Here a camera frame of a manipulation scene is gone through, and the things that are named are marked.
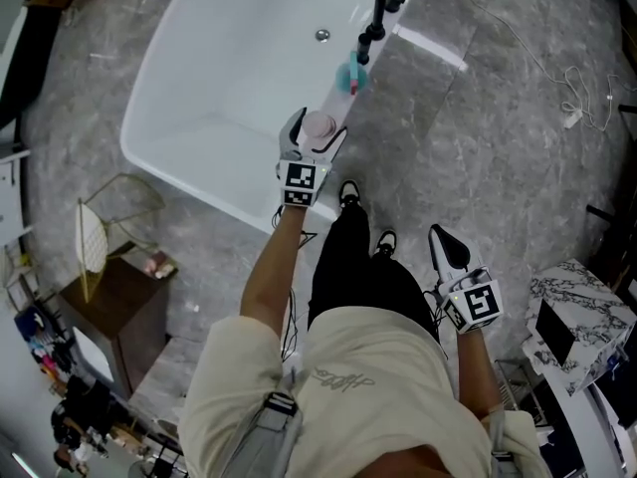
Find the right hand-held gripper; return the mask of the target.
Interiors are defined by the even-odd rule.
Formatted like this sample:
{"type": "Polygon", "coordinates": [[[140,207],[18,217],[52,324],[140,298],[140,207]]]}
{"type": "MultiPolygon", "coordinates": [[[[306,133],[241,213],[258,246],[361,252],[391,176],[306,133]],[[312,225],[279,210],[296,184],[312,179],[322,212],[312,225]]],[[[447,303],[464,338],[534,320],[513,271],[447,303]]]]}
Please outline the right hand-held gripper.
{"type": "Polygon", "coordinates": [[[491,324],[504,312],[499,282],[492,278],[478,244],[467,235],[434,224],[429,230],[439,307],[458,334],[491,324]],[[452,279],[453,275],[461,276],[452,279]]]}

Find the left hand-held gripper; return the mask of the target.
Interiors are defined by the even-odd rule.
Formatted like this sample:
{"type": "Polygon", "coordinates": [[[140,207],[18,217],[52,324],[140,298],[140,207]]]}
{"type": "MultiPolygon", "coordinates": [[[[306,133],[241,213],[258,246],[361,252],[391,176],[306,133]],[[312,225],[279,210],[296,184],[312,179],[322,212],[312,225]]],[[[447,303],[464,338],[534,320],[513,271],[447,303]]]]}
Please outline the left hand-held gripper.
{"type": "Polygon", "coordinates": [[[277,176],[284,207],[311,208],[316,203],[331,164],[347,138],[346,126],[330,136],[308,135],[304,143],[304,160],[301,160],[303,155],[298,139],[307,110],[303,107],[292,114],[279,134],[277,176]]]}

